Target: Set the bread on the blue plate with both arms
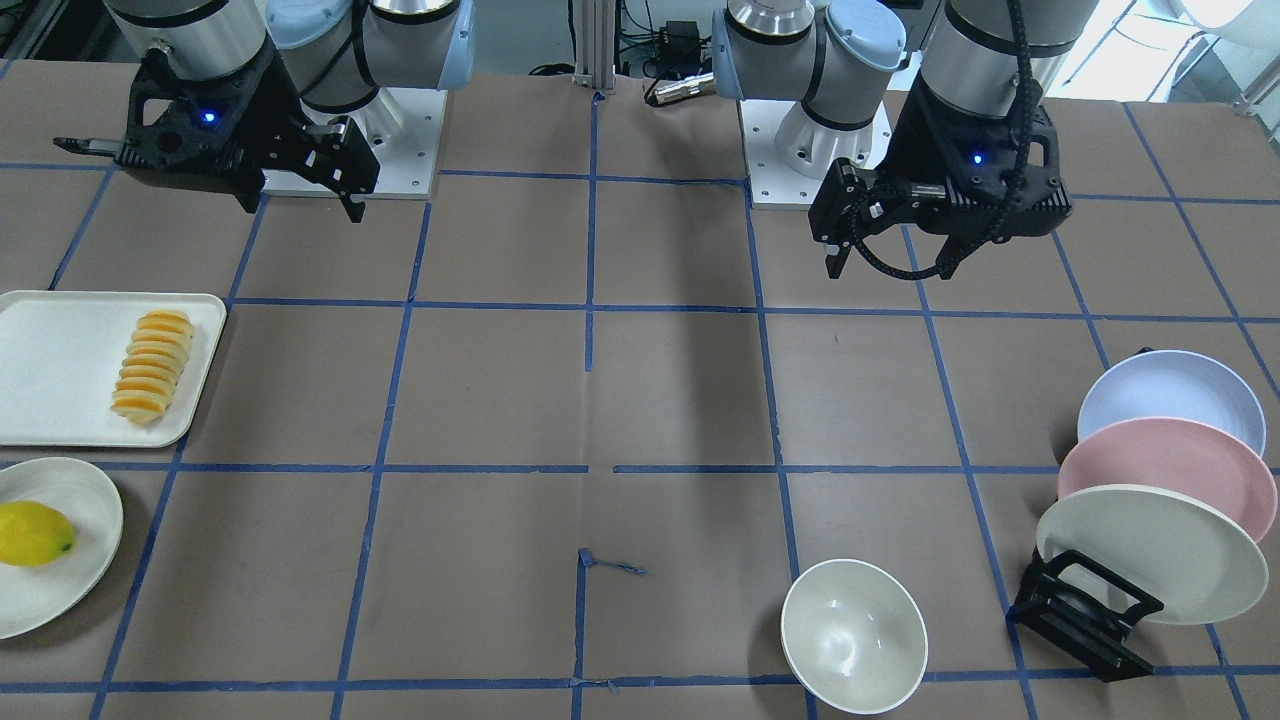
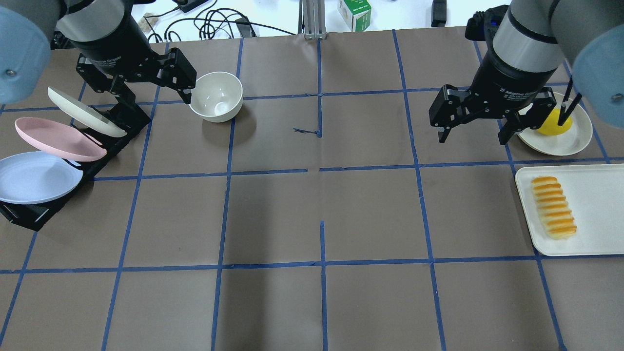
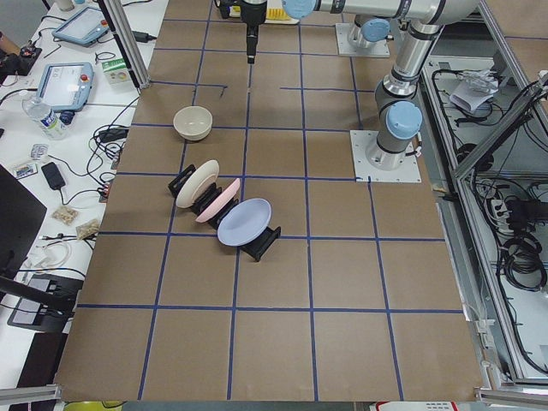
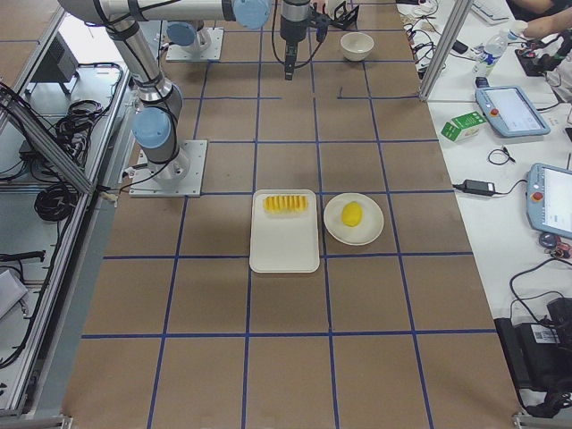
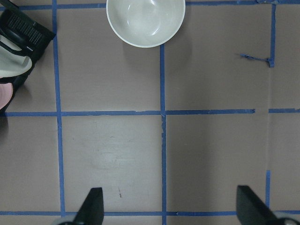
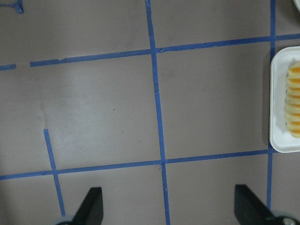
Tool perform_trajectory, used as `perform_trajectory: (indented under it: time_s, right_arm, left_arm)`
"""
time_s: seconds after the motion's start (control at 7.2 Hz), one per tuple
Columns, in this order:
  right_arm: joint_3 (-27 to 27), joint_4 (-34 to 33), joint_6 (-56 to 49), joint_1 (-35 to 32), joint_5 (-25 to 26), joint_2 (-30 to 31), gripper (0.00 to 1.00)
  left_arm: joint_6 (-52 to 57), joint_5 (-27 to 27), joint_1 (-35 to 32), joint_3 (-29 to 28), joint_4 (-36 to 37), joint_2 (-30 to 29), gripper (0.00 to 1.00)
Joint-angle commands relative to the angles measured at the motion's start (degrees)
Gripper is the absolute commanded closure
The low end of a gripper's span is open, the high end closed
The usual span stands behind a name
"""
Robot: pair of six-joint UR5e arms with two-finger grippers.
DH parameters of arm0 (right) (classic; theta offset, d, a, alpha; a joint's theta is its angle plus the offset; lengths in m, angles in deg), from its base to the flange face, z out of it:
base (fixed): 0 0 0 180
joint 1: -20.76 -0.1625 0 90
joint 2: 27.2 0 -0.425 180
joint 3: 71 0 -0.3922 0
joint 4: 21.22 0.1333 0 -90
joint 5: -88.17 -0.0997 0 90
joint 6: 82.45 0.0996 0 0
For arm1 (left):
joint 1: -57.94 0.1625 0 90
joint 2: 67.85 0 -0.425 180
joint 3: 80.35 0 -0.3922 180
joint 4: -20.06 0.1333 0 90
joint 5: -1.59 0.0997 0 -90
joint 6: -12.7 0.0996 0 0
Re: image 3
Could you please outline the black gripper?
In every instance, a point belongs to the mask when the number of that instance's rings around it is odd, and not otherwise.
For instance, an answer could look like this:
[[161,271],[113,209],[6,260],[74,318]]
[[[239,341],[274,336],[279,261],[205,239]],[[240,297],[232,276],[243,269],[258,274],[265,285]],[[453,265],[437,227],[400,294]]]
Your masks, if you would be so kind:
[[265,23],[265,0],[241,1],[241,20],[247,25],[247,63],[254,64],[259,42],[259,27]]

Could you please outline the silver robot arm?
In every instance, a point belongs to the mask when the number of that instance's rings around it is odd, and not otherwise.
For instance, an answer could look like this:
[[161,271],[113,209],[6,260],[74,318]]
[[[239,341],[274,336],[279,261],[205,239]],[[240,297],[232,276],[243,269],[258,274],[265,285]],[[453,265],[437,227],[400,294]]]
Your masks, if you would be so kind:
[[420,131],[422,114],[412,102],[426,59],[444,26],[470,15],[477,1],[282,1],[283,10],[301,20],[313,12],[353,13],[410,20],[392,69],[378,84],[375,99],[380,128],[366,149],[380,170],[398,168],[409,142]]
[[348,31],[347,40],[355,51],[369,51],[386,41],[390,22],[386,18],[356,15]]

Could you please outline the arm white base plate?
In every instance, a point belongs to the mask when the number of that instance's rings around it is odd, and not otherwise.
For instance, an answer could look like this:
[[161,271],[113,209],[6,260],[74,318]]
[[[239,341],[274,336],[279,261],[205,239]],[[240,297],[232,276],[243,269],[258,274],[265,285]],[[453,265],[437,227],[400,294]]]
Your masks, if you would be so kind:
[[349,134],[357,182],[422,182],[412,141],[404,152],[391,154],[378,146],[378,131],[351,130]]
[[386,39],[377,42],[366,40],[354,23],[337,23],[337,49],[339,56],[388,58],[390,56]]

